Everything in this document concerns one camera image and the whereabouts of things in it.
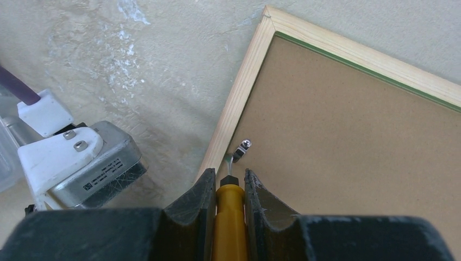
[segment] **green border strip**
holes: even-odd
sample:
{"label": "green border strip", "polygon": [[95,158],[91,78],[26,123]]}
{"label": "green border strip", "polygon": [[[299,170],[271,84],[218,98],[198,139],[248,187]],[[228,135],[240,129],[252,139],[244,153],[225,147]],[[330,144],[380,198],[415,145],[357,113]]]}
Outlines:
{"label": "green border strip", "polygon": [[344,65],[347,65],[347,66],[349,66],[349,67],[352,67],[352,68],[354,68],[354,69],[356,69],[356,70],[359,70],[359,71],[361,71],[361,72],[364,72],[364,73],[366,73],[366,74],[368,74],[368,75],[371,75],[371,76],[373,76],[373,77],[375,77],[375,78],[377,78],[377,79],[380,79],[380,80],[382,80],[382,81],[384,81],[384,82],[386,82],[386,83],[389,83],[389,84],[391,84],[391,85],[393,85],[393,86],[396,86],[396,87],[398,87],[398,88],[400,88],[400,89],[402,89],[402,90],[411,92],[411,93],[416,94],[416,95],[418,95],[418,96],[420,96],[420,97],[423,97],[423,98],[425,98],[425,99],[428,99],[428,100],[433,101],[433,102],[435,102],[435,103],[437,103],[437,104],[440,104],[440,105],[442,105],[442,106],[444,106],[444,107],[447,107],[447,108],[449,108],[449,109],[452,109],[452,110],[454,110],[454,111],[457,111],[457,112],[461,113],[461,107],[459,107],[459,106],[457,106],[457,105],[455,105],[455,104],[449,103],[449,102],[444,101],[444,100],[442,100],[442,99],[440,99],[440,98],[437,98],[437,97],[435,97],[435,96],[432,96],[432,95],[430,95],[430,94],[427,94],[427,93],[425,93],[425,92],[423,92],[423,91],[420,91],[420,90],[418,90],[418,89],[415,89],[415,88],[413,88],[413,87],[410,87],[410,86],[408,86],[408,85],[406,85],[406,84],[403,84],[403,83],[401,83],[401,82],[398,82],[398,81],[396,81],[396,80],[394,80],[394,79],[391,79],[391,78],[389,78],[389,77],[387,77],[387,76],[384,76],[384,75],[382,75],[382,74],[380,74],[380,73],[377,73],[377,72],[375,72],[375,71],[372,71],[372,70],[370,70],[370,69],[367,69],[366,67],[363,67],[363,66],[361,66],[361,65],[355,64],[355,63],[353,63],[353,62],[351,62],[351,61],[348,61],[348,60],[346,60],[346,59],[344,59],[344,58],[342,58],[342,57],[339,57],[339,56],[337,56],[337,55],[335,55],[335,54],[329,53],[329,52],[327,52],[327,51],[325,51],[325,50],[323,50],[323,49],[320,49],[320,48],[318,48],[318,47],[315,47],[315,46],[313,46],[313,45],[311,45],[311,44],[309,44],[309,43],[306,43],[306,42],[303,42],[303,41],[298,40],[298,39],[296,39],[296,38],[293,38],[293,37],[290,36],[290,35],[287,35],[287,34],[284,34],[284,33],[281,33],[281,32],[275,32],[275,36],[278,36],[278,37],[280,37],[280,38],[282,38],[282,39],[285,39],[285,40],[287,40],[287,41],[290,41],[290,42],[292,42],[292,43],[294,43],[294,44],[300,45],[300,46],[302,46],[302,47],[304,47],[304,48],[307,48],[307,49],[309,49],[309,50],[311,50],[311,51],[314,51],[314,52],[316,52],[316,53],[318,53],[318,54],[321,54],[321,55],[323,55],[323,56],[325,56],[325,57],[328,57],[328,58],[330,58],[330,59],[333,59],[333,60],[335,60],[335,61],[338,61],[338,62],[340,62],[340,63],[342,63],[342,64],[344,64]]}

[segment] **wooden frame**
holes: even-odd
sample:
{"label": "wooden frame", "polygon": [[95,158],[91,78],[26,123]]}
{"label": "wooden frame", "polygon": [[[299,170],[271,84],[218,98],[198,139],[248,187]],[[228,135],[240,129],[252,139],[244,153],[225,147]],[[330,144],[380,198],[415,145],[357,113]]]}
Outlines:
{"label": "wooden frame", "polygon": [[266,6],[262,21],[256,28],[196,179],[206,168],[215,168],[216,172],[219,170],[275,35],[375,76],[398,88],[461,112],[461,86]]}

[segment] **bolt head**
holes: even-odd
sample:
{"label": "bolt head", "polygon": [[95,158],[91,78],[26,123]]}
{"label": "bolt head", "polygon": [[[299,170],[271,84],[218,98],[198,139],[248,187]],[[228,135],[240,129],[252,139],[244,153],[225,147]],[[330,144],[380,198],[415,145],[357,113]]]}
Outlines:
{"label": "bolt head", "polygon": [[75,137],[75,135],[76,135],[76,133],[75,133],[73,130],[68,130],[67,132],[65,132],[65,133],[63,134],[63,136],[64,136],[64,138],[65,138],[66,140],[72,139],[73,137]]}
{"label": "bolt head", "polygon": [[73,145],[73,148],[77,152],[84,151],[86,148],[88,148],[88,144],[84,140],[77,141],[77,143]]}
{"label": "bolt head", "polygon": [[248,139],[243,140],[243,141],[242,141],[242,145],[243,145],[243,147],[245,147],[245,148],[249,148],[249,147],[251,146],[251,141],[248,140]]}

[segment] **cork board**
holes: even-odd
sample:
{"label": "cork board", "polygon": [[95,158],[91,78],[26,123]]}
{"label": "cork board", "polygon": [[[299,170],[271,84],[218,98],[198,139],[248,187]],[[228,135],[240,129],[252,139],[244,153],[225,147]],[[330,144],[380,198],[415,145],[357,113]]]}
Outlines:
{"label": "cork board", "polygon": [[246,138],[234,175],[300,213],[420,216],[461,245],[459,112],[274,37],[228,152]]}

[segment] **yellow screwdriver handle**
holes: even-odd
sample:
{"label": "yellow screwdriver handle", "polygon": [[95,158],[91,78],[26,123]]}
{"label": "yellow screwdriver handle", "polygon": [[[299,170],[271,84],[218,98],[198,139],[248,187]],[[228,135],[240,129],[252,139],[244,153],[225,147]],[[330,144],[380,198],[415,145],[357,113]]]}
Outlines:
{"label": "yellow screwdriver handle", "polygon": [[237,185],[227,184],[217,190],[216,197],[212,260],[246,261],[245,192]]}

